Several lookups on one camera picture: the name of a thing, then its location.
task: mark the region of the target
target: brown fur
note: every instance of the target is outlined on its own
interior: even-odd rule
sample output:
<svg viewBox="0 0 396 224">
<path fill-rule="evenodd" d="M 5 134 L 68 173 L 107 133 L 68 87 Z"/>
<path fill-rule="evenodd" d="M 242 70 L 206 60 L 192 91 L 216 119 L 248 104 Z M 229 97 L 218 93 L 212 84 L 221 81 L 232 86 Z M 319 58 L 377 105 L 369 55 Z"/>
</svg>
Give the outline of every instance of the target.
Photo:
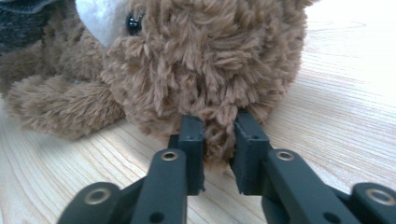
<svg viewBox="0 0 396 224">
<path fill-rule="evenodd" d="M 118 38 L 104 63 L 72 6 L 53 16 L 43 44 L 0 58 L 0 87 L 23 126 L 69 138 L 124 113 L 159 137 L 177 133 L 182 115 L 199 116 L 205 160 L 222 165 L 233 156 L 237 109 L 265 121 L 294 80 L 310 4 L 130 0 L 143 30 Z"/>
</svg>

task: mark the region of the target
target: fuzzy fur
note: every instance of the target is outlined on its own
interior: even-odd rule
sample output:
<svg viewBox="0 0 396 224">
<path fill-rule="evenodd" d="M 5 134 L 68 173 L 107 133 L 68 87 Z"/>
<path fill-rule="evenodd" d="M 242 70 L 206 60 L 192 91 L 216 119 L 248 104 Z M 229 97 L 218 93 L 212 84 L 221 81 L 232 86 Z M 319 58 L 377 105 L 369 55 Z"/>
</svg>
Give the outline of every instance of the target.
<svg viewBox="0 0 396 224">
<path fill-rule="evenodd" d="M 145 15 L 143 30 L 120 36 L 104 57 L 72 4 L 52 17 L 43 43 L 0 58 L 7 110 L 26 128 L 68 138 L 124 115 L 167 137 L 182 115 L 198 116 L 205 161 L 224 165 L 238 108 L 264 122 L 295 79 L 311 4 L 130 0 L 128 11 Z"/>
</svg>

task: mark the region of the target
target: stuffed animal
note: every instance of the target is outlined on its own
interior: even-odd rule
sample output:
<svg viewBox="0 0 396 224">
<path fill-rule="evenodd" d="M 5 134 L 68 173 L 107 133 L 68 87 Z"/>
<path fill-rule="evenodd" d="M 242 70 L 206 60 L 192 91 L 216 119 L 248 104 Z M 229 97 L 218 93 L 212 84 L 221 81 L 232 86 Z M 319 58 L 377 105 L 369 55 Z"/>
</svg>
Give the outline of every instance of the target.
<svg viewBox="0 0 396 224">
<path fill-rule="evenodd" d="M 205 123 L 205 161 L 233 156 L 238 108 L 263 123 L 300 66 L 312 0 L 65 0 L 42 41 L 0 58 L 22 127 L 76 139 L 126 118 L 157 137 Z"/>
</svg>

